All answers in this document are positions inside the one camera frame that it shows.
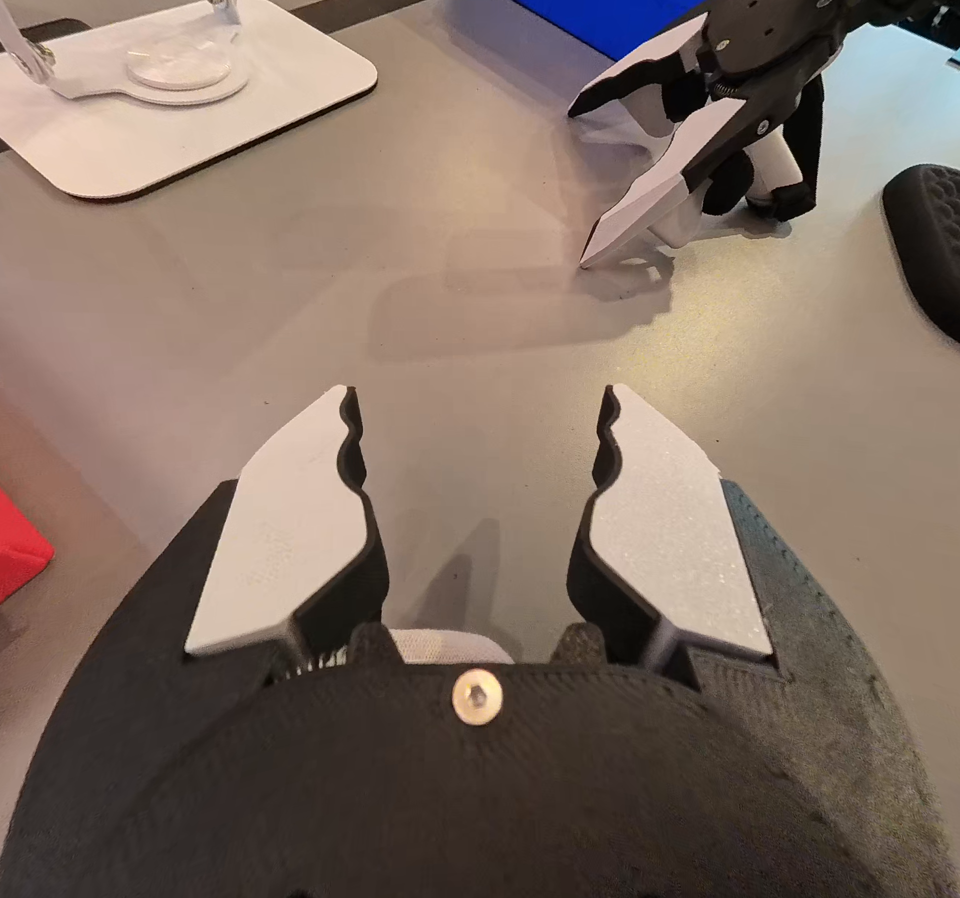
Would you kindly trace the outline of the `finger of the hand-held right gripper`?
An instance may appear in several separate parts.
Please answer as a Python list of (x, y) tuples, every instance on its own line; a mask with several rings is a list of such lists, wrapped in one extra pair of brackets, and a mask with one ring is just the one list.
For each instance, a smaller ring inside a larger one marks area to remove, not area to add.
[(582, 88), (568, 117), (616, 101), (640, 128), (642, 146), (660, 156), (679, 124), (709, 99), (698, 59), (707, 17), (702, 13), (642, 42)]
[(703, 215), (726, 214), (752, 185), (752, 161), (743, 149), (725, 155), (702, 177), (688, 175), (697, 156), (707, 151), (745, 100), (709, 100), (680, 123), (668, 117), (662, 98), (620, 102), (653, 140), (659, 156), (595, 221), (583, 247), (581, 268), (599, 265), (643, 231), (671, 247), (688, 244)]

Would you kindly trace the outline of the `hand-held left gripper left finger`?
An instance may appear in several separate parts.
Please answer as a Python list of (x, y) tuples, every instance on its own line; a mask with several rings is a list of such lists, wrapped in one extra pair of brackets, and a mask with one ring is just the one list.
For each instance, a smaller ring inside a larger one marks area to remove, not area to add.
[(184, 643), (191, 657), (261, 644), (333, 662), (377, 623), (389, 568), (364, 485), (356, 388), (337, 385), (246, 462)]

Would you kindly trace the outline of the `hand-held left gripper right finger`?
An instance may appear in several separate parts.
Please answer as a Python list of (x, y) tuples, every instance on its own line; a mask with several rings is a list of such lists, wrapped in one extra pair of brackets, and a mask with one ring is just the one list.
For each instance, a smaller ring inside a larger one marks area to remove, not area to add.
[(604, 389), (596, 436), (567, 594), (599, 630), (606, 662), (669, 672), (691, 648), (773, 663), (724, 480), (706, 452), (625, 384)]

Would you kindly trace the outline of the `red plastic bin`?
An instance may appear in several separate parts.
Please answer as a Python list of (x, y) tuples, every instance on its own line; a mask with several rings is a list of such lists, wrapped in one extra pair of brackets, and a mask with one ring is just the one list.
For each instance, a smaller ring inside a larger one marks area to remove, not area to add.
[(1, 491), (1, 603), (41, 574), (55, 554), (53, 545)]

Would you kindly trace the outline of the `black textured pad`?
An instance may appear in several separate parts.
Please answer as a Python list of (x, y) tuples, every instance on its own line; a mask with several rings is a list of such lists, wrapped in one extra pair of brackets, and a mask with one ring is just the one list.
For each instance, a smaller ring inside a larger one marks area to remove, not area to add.
[(895, 175), (881, 203), (909, 292), (942, 333), (959, 341), (959, 170), (918, 164)]

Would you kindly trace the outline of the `white stand base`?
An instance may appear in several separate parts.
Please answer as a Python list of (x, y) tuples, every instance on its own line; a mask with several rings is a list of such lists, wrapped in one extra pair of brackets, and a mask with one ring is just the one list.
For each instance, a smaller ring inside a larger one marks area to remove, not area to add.
[(60, 191), (133, 196), (368, 93), (368, 59), (267, 0), (66, 35), (36, 82), (2, 54), (1, 137)]

